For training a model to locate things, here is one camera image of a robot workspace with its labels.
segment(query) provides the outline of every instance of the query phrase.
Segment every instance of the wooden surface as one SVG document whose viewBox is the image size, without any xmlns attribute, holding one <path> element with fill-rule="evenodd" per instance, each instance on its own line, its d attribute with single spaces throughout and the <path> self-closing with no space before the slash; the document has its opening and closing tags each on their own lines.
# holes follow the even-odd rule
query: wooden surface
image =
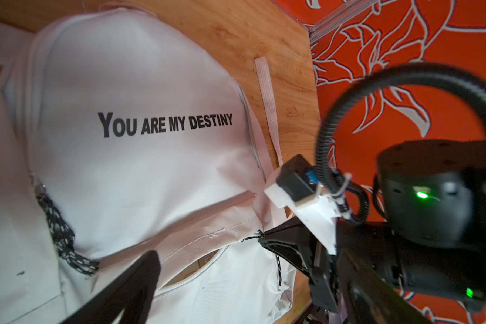
<svg viewBox="0 0 486 324">
<path fill-rule="evenodd" d="M 105 0 L 0 0 L 0 21 L 37 32 L 66 15 L 97 11 Z M 272 162 L 254 59 L 266 56 L 277 104 L 283 159 L 296 154 L 313 162 L 319 108 L 307 31 L 269 0 L 134 0 L 180 30 L 213 56 L 241 84 L 257 115 Z M 298 274 L 292 310 L 277 323 L 290 323 L 309 301 Z"/>
</svg>

